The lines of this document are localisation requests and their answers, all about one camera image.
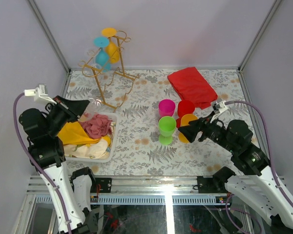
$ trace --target gray wall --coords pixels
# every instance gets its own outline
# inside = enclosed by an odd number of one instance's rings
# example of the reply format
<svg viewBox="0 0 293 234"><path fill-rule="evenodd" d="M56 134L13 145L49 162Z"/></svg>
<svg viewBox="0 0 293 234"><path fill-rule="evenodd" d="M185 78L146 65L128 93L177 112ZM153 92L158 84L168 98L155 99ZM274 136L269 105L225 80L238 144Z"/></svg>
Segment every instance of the gray wall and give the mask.
<svg viewBox="0 0 293 234"><path fill-rule="evenodd" d="M277 172L293 192L293 0L282 3L244 76L268 122Z"/></svg>
<svg viewBox="0 0 293 234"><path fill-rule="evenodd" d="M26 1L0 0L0 234L11 232L34 172L15 134L13 101L39 82L58 94L64 76ZM18 114L32 106L31 98L22 98Z"/></svg>
<svg viewBox="0 0 293 234"><path fill-rule="evenodd" d="M71 67L105 27L124 30L126 67L238 66L274 0L36 0Z"/></svg>

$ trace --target white plastic tray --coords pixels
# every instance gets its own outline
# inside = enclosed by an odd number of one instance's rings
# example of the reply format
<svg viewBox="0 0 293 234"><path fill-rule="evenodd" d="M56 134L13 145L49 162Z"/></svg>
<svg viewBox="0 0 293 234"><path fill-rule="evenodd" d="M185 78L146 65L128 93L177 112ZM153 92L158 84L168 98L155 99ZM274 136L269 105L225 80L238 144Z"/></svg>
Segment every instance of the white plastic tray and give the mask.
<svg viewBox="0 0 293 234"><path fill-rule="evenodd" d="M106 115L106 116L108 116L108 119L111 119L113 122L116 122L115 132L114 132L114 136L112 139L111 152L109 153L108 158L107 159L90 159L90 158L80 158L80 157L65 157L67 161L108 162L112 159L113 154L114 154L114 150L116 147L120 117L119 117L119 115L117 115L115 113L108 113L108 112L100 112L99 114Z"/></svg>

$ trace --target container of cloths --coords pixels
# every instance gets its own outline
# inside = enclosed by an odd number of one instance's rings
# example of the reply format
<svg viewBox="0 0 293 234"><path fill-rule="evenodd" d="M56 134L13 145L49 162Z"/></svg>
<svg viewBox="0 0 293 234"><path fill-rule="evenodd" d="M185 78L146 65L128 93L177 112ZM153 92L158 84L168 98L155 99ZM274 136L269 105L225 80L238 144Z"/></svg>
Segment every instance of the container of cloths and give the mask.
<svg viewBox="0 0 293 234"><path fill-rule="evenodd" d="M66 160L110 161L116 147L119 121L117 114L101 112L86 122L67 123L58 134Z"/></svg>

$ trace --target magenta cup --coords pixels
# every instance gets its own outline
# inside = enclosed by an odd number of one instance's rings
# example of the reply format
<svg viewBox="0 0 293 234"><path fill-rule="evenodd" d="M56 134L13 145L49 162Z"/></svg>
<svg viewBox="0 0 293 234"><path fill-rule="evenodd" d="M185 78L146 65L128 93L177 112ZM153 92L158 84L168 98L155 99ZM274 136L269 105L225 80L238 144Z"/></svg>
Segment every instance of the magenta cup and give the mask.
<svg viewBox="0 0 293 234"><path fill-rule="evenodd" d="M161 100L158 104L158 110L161 117L173 116L176 104L170 99Z"/></svg>

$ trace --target floral tablecloth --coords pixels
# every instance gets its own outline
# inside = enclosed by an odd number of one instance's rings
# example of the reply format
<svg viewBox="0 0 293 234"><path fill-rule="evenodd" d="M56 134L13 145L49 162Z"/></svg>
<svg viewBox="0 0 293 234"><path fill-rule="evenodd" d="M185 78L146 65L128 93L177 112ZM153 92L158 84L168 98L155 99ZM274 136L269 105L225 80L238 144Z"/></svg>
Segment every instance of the floral tablecloth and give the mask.
<svg viewBox="0 0 293 234"><path fill-rule="evenodd" d="M212 175L223 166L239 171L230 161L230 153L210 140L195 141L183 144L178 140L178 130L173 134L173 142L163 146L158 141L158 103L169 98L180 101L167 75L175 70L142 70L128 71L139 74L140 79L134 82L132 92L127 95L124 104L116 110L121 117L120 130L116 139L116 149L111 161L107 163L88 163L68 161L69 172L81 167L90 167L97 175L118 176L206 176ZM199 71L216 93L225 100L244 100L236 70L200 70ZM101 86L111 81L111 73L100 75ZM105 98L113 105L121 103L125 91L131 87L131 80L115 76L114 82L107 87ZM81 71L71 73L70 84L66 98L88 99L99 95L99 89L94 78L87 78ZM113 110L103 106L98 111ZM205 117L212 108L201 110L196 108L197 117ZM173 116L178 118L177 110ZM220 119L225 126L232 119L244 120L253 131L251 118L247 107L236 104L224 113Z"/></svg>

